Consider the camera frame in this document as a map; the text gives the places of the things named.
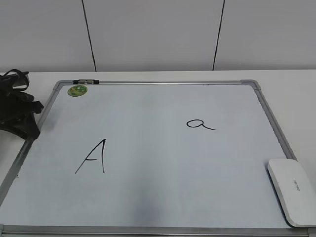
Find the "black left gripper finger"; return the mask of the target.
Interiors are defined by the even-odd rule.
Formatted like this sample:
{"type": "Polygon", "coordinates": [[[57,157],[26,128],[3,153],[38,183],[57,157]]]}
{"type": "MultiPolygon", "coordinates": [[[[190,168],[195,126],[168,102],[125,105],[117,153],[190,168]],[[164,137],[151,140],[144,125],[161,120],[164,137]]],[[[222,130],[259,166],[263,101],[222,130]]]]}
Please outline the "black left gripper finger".
{"type": "Polygon", "coordinates": [[[18,137],[27,139],[37,139],[40,135],[39,127],[35,121],[34,114],[28,114],[24,117],[14,119],[10,122],[11,132],[18,137]]]}

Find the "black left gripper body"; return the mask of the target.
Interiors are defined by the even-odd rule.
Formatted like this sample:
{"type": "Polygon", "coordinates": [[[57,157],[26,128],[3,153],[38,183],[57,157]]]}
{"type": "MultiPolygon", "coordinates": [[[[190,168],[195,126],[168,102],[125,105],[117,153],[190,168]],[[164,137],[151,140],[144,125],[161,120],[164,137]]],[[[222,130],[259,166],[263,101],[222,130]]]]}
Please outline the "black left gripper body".
{"type": "Polygon", "coordinates": [[[10,122],[28,114],[40,114],[44,106],[26,93],[29,72],[11,69],[0,76],[0,129],[11,131],[10,122]]]}

